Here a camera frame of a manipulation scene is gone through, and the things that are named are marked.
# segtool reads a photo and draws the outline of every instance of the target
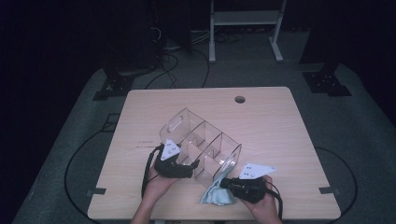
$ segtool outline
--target blue cloth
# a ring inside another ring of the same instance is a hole
[[[233,170],[232,167],[228,167],[223,173],[213,181],[213,184],[207,189],[201,198],[200,203],[215,203],[217,205],[226,205],[229,203],[235,203],[236,198],[228,189],[223,189],[220,187],[220,182],[222,179],[227,177],[227,175]]]

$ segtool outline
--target floor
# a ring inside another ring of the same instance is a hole
[[[199,51],[172,52],[172,56],[163,56],[165,69],[175,66],[169,74],[160,76],[164,70],[158,68],[137,77],[132,89],[202,88],[204,84],[204,88],[288,87],[317,147],[326,176],[332,188],[339,192],[335,197],[344,212],[336,223],[394,221],[395,127],[363,88],[357,74],[342,64],[335,75],[351,96],[331,97],[310,91],[302,73],[318,71],[321,64],[299,64],[309,32],[280,33],[278,44],[283,63],[276,62],[269,35],[266,32],[230,35],[238,41],[218,43],[215,63],[207,63],[207,42],[193,46]],[[119,96],[93,101],[105,80],[102,69],[92,74],[13,223],[92,223],[84,214],[112,139],[112,132],[99,131],[109,114],[121,112],[125,100]],[[99,223],[128,223],[128,220]]]

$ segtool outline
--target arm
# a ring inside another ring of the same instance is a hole
[[[263,177],[265,181],[272,183],[272,178],[268,175]],[[271,184],[266,184],[268,189],[272,189]],[[264,198],[257,203],[250,203],[245,200],[241,200],[242,203],[248,208],[250,213],[256,218],[261,224],[279,224],[282,221],[277,216],[276,204],[274,196],[265,194]]]
[[[148,179],[150,181],[146,187],[145,195],[132,218],[131,224],[149,223],[155,203],[179,180],[158,175],[154,167],[149,169]]]

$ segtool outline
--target dark background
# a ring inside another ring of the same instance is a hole
[[[216,2],[219,9],[276,6],[274,0]],[[149,26],[161,26],[164,36],[186,44],[183,30],[208,28],[209,1],[155,1],[166,10],[136,0],[0,4],[0,223],[9,223],[100,62],[155,63]],[[323,62],[335,49],[395,124],[394,9],[393,1],[384,0],[289,0],[282,30],[312,28],[302,63]]]

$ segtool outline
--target acrylic divider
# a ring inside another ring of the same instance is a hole
[[[160,131],[163,143],[171,139],[181,148],[177,163],[190,165],[199,160],[194,178],[209,187],[228,167],[238,162],[242,145],[188,108],[177,113]]]

